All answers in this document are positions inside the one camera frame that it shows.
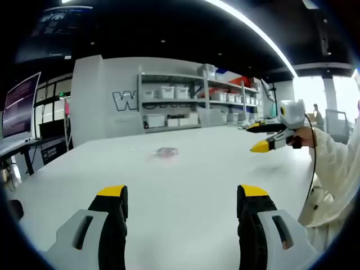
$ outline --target window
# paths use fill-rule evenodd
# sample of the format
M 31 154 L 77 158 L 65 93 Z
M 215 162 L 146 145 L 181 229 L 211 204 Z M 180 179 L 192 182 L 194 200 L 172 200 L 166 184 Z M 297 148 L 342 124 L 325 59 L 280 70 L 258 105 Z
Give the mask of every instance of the window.
M 337 110 L 344 111 L 349 122 L 354 123 L 359 116 L 359 89 L 356 81 L 350 77 L 334 76 Z
M 314 112 L 314 104 L 318 105 L 322 117 L 327 109 L 324 81 L 321 76 L 299 77 L 292 81 L 295 100 L 303 100 L 305 112 Z

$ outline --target person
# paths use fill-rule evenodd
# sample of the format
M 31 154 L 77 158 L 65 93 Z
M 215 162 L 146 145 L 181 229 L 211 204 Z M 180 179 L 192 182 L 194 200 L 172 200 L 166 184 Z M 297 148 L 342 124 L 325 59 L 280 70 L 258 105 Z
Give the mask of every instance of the person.
M 314 248 L 324 251 L 340 232 L 360 186 L 359 118 L 347 145 L 335 142 L 318 128 L 302 127 L 295 135 L 310 148 L 312 158 L 316 151 L 317 179 L 299 222 L 307 228 Z
M 314 117 L 316 120 L 316 127 L 320 130 L 324 130 L 324 120 L 322 118 L 321 113 L 319 112 L 319 108 L 317 106 L 317 104 L 314 104 Z

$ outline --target chair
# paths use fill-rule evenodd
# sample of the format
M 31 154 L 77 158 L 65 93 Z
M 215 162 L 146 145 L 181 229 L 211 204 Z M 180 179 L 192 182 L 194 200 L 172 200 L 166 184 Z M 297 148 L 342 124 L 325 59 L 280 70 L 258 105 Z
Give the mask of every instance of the chair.
M 326 133 L 335 142 L 347 144 L 349 141 L 349 122 L 347 114 L 343 111 L 326 110 Z
M 219 109 L 204 109 L 197 108 L 199 113 L 201 127 L 218 127 L 220 125 L 225 125 L 225 121 L 222 116 L 222 112 Z
M 144 134 L 142 117 L 139 112 L 120 112 L 110 117 L 106 137 L 116 138 Z

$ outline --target white sleeve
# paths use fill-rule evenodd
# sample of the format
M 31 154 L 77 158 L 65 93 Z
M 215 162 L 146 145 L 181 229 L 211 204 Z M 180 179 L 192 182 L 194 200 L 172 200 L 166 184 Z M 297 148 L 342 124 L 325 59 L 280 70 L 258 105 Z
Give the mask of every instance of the white sleeve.
M 354 159 L 356 152 L 360 151 L 360 125 L 357 125 L 347 145 L 335 142 L 329 134 L 317 128 L 314 131 L 317 140 L 315 172 L 323 188 L 335 195 L 350 168 L 359 165 Z

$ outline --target metal shelving unit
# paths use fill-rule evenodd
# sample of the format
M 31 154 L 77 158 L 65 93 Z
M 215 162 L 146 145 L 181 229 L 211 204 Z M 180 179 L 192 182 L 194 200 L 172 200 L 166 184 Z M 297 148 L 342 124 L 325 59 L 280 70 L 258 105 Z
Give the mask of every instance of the metal shelving unit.
M 143 84 L 187 84 L 190 86 L 189 93 L 190 98 L 186 100 L 179 99 L 167 99 L 167 100 L 144 100 L 142 95 L 142 85 Z M 195 97 L 195 86 L 201 86 L 204 89 L 205 98 L 194 98 Z M 201 104 L 207 110 L 210 110 L 210 105 L 223 105 L 229 107 L 229 111 L 232 112 L 232 108 L 242 108 L 242 111 L 246 113 L 246 107 L 256 108 L 257 105 L 246 104 L 246 103 L 234 103 L 234 102 L 223 102 L 210 100 L 209 88 L 221 88 L 226 89 L 230 92 L 239 91 L 245 100 L 245 94 L 255 95 L 259 92 L 256 89 L 245 87 L 242 82 L 241 85 L 236 85 L 226 82 L 218 82 L 215 80 L 208 79 L 205 75 L 204 77 L 195 76 L 195 75 L 186 75 L 186 74 L 163 74 L 163 73 L 144 73 L 141 72 L 138 75 L 138 91 L 137 91 L 137 100 L 138 100 L 138 111 L 143 116 L 143 105 L 156 105 L 159 104 L 190 104 L 192 105 L 192 110 L 196 110 L 197 106 Z M 174 131 L 179 129 L 188 129 L 188 128 L 200 128 L 201 125 L 189 125 L 189 126 L 178 126 L 178 127 L 161 127 L 161 128 L 150 128 L 146 129 L 146 133 L 162 132 L 162 131 Z

